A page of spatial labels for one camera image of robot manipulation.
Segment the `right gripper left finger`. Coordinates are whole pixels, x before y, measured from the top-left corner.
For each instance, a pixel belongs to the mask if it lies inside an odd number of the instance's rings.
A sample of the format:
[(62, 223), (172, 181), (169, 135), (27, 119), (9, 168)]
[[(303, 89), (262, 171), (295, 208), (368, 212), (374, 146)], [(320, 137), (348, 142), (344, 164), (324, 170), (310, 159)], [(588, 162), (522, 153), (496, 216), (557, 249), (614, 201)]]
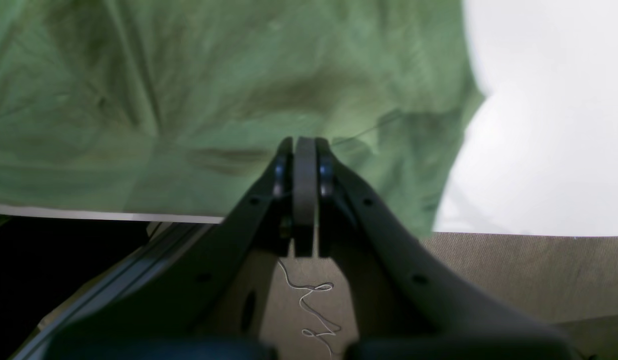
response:
[(311, 256), (316, 141), (286, 137), (238, 205), (128, 296), (60, 330), (46, 360), (275, 360), (258, 338), (282, 256)]

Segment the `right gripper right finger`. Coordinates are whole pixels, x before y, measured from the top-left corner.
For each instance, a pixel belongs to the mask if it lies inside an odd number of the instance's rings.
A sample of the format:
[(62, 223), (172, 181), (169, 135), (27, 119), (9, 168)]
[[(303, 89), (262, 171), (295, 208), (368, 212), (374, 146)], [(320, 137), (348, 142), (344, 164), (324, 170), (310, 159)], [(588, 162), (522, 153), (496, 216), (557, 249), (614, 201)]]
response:
[(319, 255), (348, 281), (359, 339), (345, 360), (572, 360), (553, 326), (501, 303), (427, 251), (328, 142), (316, 140)]

